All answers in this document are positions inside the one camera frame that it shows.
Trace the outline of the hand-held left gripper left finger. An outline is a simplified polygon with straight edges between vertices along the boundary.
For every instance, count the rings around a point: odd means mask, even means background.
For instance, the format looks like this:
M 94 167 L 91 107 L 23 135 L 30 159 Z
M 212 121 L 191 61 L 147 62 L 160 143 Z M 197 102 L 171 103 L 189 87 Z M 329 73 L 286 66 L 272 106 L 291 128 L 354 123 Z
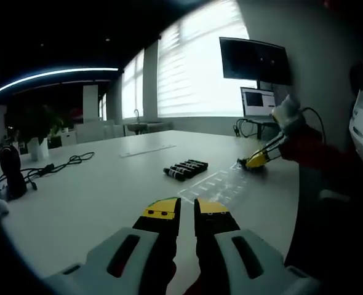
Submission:
M 74 264 L 45 278 L 54 294 L 165 294 L 175 275 L 174 257 L 181 199 L 146 207 L 132 227 L 123 227 Z

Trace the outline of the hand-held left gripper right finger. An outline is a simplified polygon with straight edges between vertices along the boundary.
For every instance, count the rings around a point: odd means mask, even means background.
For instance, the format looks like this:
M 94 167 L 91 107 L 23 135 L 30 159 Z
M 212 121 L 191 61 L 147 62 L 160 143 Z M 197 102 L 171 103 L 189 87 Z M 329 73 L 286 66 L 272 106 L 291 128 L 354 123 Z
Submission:
M 319 294 L 319 280 L 293 266 L 219 202 L 194 201 L 202 294 Z

